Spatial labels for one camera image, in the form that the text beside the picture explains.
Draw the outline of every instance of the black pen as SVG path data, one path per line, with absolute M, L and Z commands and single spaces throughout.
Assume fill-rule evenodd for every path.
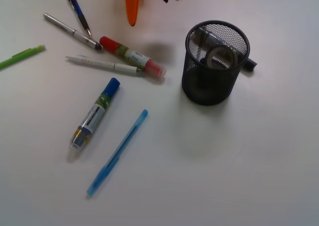
M 86 21 L 78 2 L 76 0 L 69 0 L 69 2 L 71 4 L 71 6 L 73 7 L 73 9 L 75 10 L 75 12 L 78 14 L 78 17 L 80 19 L 80 22 L 81 22 L 83 28 L 89 34 L 89 36 L 92 37 L 88 22 Z

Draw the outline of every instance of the pen cap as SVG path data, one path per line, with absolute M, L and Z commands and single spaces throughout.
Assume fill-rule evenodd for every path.
M 115 94 L 119 86 L 120 86 L 120 82 L 117 79 L 112 78 L 109 84 L 105 87 L 102 94 L 106 94 L 112 99 L 113 95 Z
M 116 41 L 113 41 L 112 39 L 109 39 L 106 36 L 101 37 L 100 44 L 105 48 L 108 49 L 110 52 L 115 54 L 115 50 L 118 47 L 119 43 Z
M 149 59 L 145 65 L 145 72 L 157 79 L 163 78 L 166 74 L 166 70 L 163 67 L 157 65 L 151 59 Z

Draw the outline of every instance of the red marker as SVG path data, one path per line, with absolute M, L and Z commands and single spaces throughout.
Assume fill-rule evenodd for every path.
M 113 41 L 105 36 L 100 39 L 100 44 L 105 49 L 108 49 L 115 55 L 127 60 L 149 75 L 152 75 L 156 78 L 163 78 L 166 74 L 166 70 L 154 63 L 150 58 L 136 51 L 130 50 L 128 47 L 119 44 L 118 42 Z

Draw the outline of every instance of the mesh pen cup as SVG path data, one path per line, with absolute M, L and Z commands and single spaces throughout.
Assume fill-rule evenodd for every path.
M 185 44 L 182 88 L 186 96 L 200 105 L 221 103 L 247 62 L 247 37 L 232 24 L 211 20 L 190 30 Z

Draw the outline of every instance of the pen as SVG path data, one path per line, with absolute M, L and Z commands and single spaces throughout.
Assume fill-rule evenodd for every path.
M 39 52 L 44 51 L 44 50 L 45 50 L 45 46 L 44 45 L 39 45 L 36 48 L 29 48 L 27 50 L 24 50 L 23 52 L 20 52 L 20 53 L 14 55 L 12 58 L 1 62 L 0 63 L 0 70 L 5 68 L 5 67 L 7 67 L 7 66 L 15 64 L 15 63 L 17 63 L 19 61 L 22 61 L 22 60 L 24 60 L 24 59 L 26 59 L 26 58 L 28 58 L 30 56 L 38 54 Z
M 94 193 L 96 192 L 96 190 L 99 188 L 99 186 L 102 184 L 102 182 L 106 179 L 106 177 L 109 175 L 109 173 L 111 172 L 111 170 L 114 168 L 114 166 L 116 165 L 116 163 L 119 161 L 120 159 L 120 155 L 122 154 L 122 152 L 124 151 L 124 149 L 126 148 L 127 144 L 129 143 L 129 141 L 132 139 L 132 137 L 134 136 L 134 134 L 136 133 L 137 129 L 139 128 L 139 126 L 142 124 L 142 122 L 145 120 L 145 118 L 148 115 L 148 111 L 147 110 L 143 110 L 143 112 L 141 113 L 141 115 L 139 116 L 139 118 L 137 119 L 137 121 L 135 122 L 135 124 L 132 126 L 132 128 L 130 129 L 130 131 L 127 133 L 127 135 L 124 137 L 124 139 L 122 140 L 122 142 L 120 143 L 120 145 L 118 146 L 118 148 L 115 150 L 115 152 L 113 153 L 113 155 L 110 157 L 110 159 L 108 160 L 108 162 L 106 163 L 106 165 L 100 170 L 100 172 L 98 173 L 98 175 L 96 176 L 95 180 L 93 181 L 93 183 L 91 184 L 91 186 L 89 187 L 87 193 L 89 196 L 94 195 Z
M 87 38 L 85 35 L 79 33 L 77 30 L 69 27 L 68 25 L 60 22 L 59 20 L 55 19 L 54 17 L 50 16 L 49 14 L 45 13 L 44 18 L 56 25 L 57 27 L 61 28 L 62 30 L 66 31 L 68 34 L 70 34 L 71 36 L 73 36 L 74 38 L 76 38 L 77 40 L 83 42 L 84 44 L 87 44 L 89 47 L 95 49 L 95 50 L 102 50 L 102 47 L 99 43 L 97 43 L 94 40 L 91 40 L 89 38 Z
M 83 28 L 89 34 L 89 36 L 92 37 L 88 22 L 86 21 L 77 0 L 69 0 L 69 2 L 71 4 L 71 6 L 73 7 L 73 9 L 75 10 L 75 12 L 78 14 L 78 17 L 80 19 L 80 22 L 81 22 Z
M 99 66 L 106 69 L 122 72 L 122 73 L 130 73 L 134 75 L 141 75 L 142 70 L 138 69 L 137 67 L 130 66 L 130 65 L 123 65 L 118 63 L 112 63 L 107 62 L 103 60 L 96 60 L 96 59 L 90 59 L 83 55 L 76 55 L 76 56 L 67 56 L 66 57 L 69 61 L 75 62 L 75 63 L 82 63 L 92 66 Z
M 120 83 L 117 79 L 112 78 L 110 80 L 99 98 L 95 101 L 95 104 L 92 106 L 89 113 L 75 131 L 71 139 L 70 149 L 78 151 L 90 140 L 119 86 Z
M 132 65 L 157 79 L 163 78 L 166 74 L 166 70 L 153 62 L 150 58 L 138 53 L 137 51 L 130 50 L 128 47 L 119 44 L 106 36 L 103 36 L 100 39 L 100 44 L 113 54 L 127 60 Z

